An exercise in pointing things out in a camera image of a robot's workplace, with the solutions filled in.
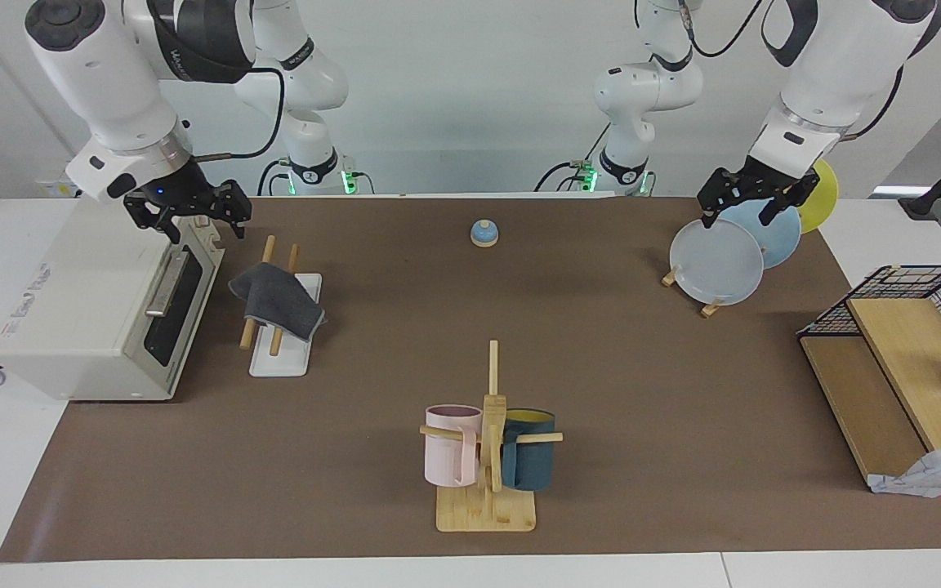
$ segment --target gray cloth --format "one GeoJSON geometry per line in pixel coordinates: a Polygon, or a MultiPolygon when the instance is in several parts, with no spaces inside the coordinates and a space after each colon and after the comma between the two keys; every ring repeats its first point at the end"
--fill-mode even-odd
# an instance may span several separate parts
{"type": "Polygon", "coordinates": [[[228,282],[227,287],[246,301],[246,318],[279,327],[302,341],[310,341],[325,321],[325,311],[307,294],[300,280],[275,265],[254,265],[228,282]]]}

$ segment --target blue mug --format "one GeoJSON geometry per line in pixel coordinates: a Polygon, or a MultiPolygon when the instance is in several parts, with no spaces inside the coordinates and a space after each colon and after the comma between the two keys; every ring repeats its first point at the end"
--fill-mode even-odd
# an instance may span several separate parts
{"type": "Polygon", "coordinates": [[[538,492],[550,485],[554,471],[553,443],[517,443],[519,435],[553,433],[554,416],[546,410],[512,408],[503,426],[503,485],[538,492]]]}

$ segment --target brown tabletop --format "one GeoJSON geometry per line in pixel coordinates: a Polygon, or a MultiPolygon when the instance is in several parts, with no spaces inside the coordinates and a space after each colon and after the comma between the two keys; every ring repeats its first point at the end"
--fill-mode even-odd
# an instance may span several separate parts
{"type": "Polygon", "coordinates": [[[68,406],[0,562],[941,547],[941,498],[867,490],[796,343],[848,289],[818,232],[706,320],[660,286],[692,200],[255,206],[176,398],[68,406]],[[324,276],[299,379],[253,379],[238,349],[225,283],[268,234],[324,276]],[[492,338],[502,394],[565,442],[537,531],[443,534],[417,427],[480,405],[492,338]]]}

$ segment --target white robotic arm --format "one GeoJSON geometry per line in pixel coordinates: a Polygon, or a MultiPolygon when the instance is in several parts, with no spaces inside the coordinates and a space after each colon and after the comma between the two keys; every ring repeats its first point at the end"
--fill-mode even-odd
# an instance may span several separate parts
{"type": "Polygon", "coordinates": [[[744,200],[770,199],[763,224],[804,204],[818,183],[815,161],[941,25],[941,0],[787,0],[787,6],[794,29],[781,47],[769,44],[789,67],[787,85],[742,170],[718,168],[699,191],[708,227],[744,200]]]}
{"type": "Polygon", "coordinates": [[[249,0],[37,0],[30,7],[31,50],[93,135],[67,166],[82,191],[122,198],[138,227],[173,242],[180,238],[174,216],[223,220],[242,237],[252,205],[233,180],[206,181],[158,81],[242,78],[252,67],[249,11],[249,0]]]}
{"type": "MultiPolygon", "coordinates": [[[[332,144],[325,121],[315,111],[347,101],[347,77],[314,45],[292,0],[257,0],[253,7],[257,67],[283,72],[285,105],[279,134],[288,152],[288,175],[299,194],[350,191],[343,155],[332,144]]],[[[246,77],[235,85],[246,104],[276,115],[278,92],[269,79],[246,77]]]]}
{"type": "MultiPolygon", "coordinates": [[[[701,5],[702,0],[693,0],[686,8],[698,10],[701,5]]],[[[702,94],[702,71],[692,60],[679,0],[642,1],[638,20],[651,51],[649,63],[612,68],[594,85],[594,100],[612,123],[608,142],[591,161],[598,171],[596,189],[624,194],[640,189],[656,138],[645,115],[684,108],[702,94]]]]}

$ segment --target white countertop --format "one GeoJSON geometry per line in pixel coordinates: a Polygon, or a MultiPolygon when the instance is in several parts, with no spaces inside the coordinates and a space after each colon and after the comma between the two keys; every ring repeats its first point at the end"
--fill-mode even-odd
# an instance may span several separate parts
{"type": "MultiPolygon", "coordinates": [[[[0,200],[0,321],[74,201],[0,200]]],[[[894,201],[841,201],[822,234],[849,282],[889,264],[941,264],[941,229],[894,201]]],[[[0,387],[0,544],[64,404],[15,377],[0,387]]],[[[57,586],[938,587],[941,550],[776,554],[550,555],[413,559],[0,564],[0,587],[57,586]]]]}

